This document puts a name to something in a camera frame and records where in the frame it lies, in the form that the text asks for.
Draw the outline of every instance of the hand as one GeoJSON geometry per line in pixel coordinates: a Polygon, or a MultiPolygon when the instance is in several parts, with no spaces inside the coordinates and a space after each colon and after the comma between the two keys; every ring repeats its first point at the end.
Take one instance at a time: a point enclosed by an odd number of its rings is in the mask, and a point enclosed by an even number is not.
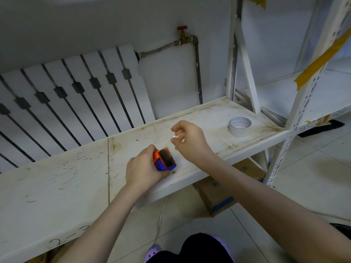
{"type": "Polygon", "coordinates": [[[170,174],[169,170],[158,171],[156,169],[152,162],[154,151],[157,151],[156,147],[150,145],[127,163],[126,186],[133,188],[140,197],[170,174]]]}
{"type": "Polygon", "coordinates": [[[200,169],[207,159],[215,155],[207,144],[204,132],[197,125],[182,120],[176,123],[171,131],[178,136],[171,139],[175,149],[200,169]]]}

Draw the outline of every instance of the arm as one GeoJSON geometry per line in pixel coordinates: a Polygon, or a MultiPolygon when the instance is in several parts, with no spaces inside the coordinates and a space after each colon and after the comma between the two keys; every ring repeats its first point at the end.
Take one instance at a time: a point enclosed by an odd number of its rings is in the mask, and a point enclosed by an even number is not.
{"type": "Polygon", "coordinates": [[[171,141],[190,162],[217,180],[298,262],[351,262],[351,241],[278,191],[235,169],[212,152],[201,128],[180,121],[171,141]]]}
{"type": "Polygon", "coordinates": [[[144,149],[127,164],[126,185],[99,218],[79,237],[58,263],[106,262],[131,209],[138,199],[169,171],[157,171],[152,163],[154,145],[144,149]]]}

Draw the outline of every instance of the purple shoe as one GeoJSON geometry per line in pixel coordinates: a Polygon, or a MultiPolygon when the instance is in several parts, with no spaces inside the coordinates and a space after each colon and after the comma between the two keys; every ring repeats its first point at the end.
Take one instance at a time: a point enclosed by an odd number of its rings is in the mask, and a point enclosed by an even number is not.
{"type": "Polygon", "coordinates": [[[161,252],[162,248],[158,244],[154,244],[149,250],[146,252],[146,256],[144,257],[144,263],[147,263],[149,259],[151,259],[158,252],[161,252]]]}
{"type": "Polygon", "coordinates": [[[221,238],[219,238],[217,235],[213,235],[213,234],[210,234],[210,235],[211,235],[214,239],[216,239],[218,242],[220,242],[220,244],[222,245],[222,247],[225,248],[226,252],[227,252],[228,255],[230,256],[230,258],[232,259],[232,261],[235,262],[234,259],[233,259],[233,255],[232,255],[232,253],[230,252],[230,249],[229,249],[229,247],[227,246],[227,244],[226,244],[221,238]]]}

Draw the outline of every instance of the person's right hand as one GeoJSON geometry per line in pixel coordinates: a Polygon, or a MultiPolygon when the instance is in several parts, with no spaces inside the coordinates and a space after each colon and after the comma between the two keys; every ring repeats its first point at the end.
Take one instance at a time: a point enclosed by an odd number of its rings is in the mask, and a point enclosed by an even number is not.
{"type": "Polygon", "coordinates": [[[171,131],[178,136],[178,138],[173,137],[171,139],[175,149],[200,169],[207,159],[214,156],[213,151],[207,144],[204,132],[197,125],[182,120],[176,123],[171,131]]]}

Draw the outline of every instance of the tape roll core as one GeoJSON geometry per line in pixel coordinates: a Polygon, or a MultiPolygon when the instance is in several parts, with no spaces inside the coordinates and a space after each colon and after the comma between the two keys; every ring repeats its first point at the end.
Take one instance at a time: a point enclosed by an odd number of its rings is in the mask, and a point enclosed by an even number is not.
{"type": "Polygon", "coordinates": [[[245,117],[235,117],[229,121],[229,132],[236,137],[245,137],[250,134],[251,121],[245,117]]]}

